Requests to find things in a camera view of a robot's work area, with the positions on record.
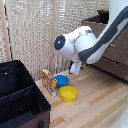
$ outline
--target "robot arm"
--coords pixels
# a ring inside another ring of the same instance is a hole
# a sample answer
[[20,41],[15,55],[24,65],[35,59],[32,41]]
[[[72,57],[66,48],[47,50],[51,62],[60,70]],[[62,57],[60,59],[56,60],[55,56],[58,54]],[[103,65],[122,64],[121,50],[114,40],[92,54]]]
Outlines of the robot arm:
[[128,0],[109,0],[109,11],[109,22],[97,39],[89,26],[81,26],[57,37],[54,47],[63,57],[73,61],[71,73],[78,74],[82,62],[97,62],[106,48],[128,27]]

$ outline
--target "yellow bowl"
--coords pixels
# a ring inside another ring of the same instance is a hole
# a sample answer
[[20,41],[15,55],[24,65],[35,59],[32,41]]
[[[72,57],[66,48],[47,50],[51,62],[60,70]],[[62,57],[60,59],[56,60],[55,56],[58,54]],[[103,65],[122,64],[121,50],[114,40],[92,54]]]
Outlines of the yellow bowl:
[[78,91],[71,86],[64,86],[60,88],[60,97],[66,102],[73,102],[78,96]]

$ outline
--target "black bin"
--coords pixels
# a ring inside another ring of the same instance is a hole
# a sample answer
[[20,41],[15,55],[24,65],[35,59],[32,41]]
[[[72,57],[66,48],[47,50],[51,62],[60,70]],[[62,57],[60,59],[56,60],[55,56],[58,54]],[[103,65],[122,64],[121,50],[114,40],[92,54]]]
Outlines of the black bin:
[[0,64],[0,128],[49,128],[50,110],[20,60]]

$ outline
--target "wooden floor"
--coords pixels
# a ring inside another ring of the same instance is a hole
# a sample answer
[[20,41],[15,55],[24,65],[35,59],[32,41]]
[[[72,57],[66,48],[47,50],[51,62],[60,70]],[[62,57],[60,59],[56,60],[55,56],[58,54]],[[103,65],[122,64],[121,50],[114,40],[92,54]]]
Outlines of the wooden floor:
[[110,128],[121,114],[128,101],[128,84],[116,77],[85,66],[79,75],[60,73],[69,77],[69,84],[79,94],[72,103],[51,97],[43,87],[37,85],[51,104],[50,128]]

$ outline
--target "brown cabinet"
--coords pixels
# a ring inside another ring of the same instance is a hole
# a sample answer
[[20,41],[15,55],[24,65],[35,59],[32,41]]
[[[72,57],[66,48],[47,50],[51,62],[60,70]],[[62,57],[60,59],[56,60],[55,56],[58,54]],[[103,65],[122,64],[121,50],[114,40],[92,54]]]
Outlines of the brown cabinet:
[[[90,26],[98,37],[107,24],[82,21],[81,25]],[[93,65],[128,80],[128,28],[115,39],[106,49],[103,57]]]

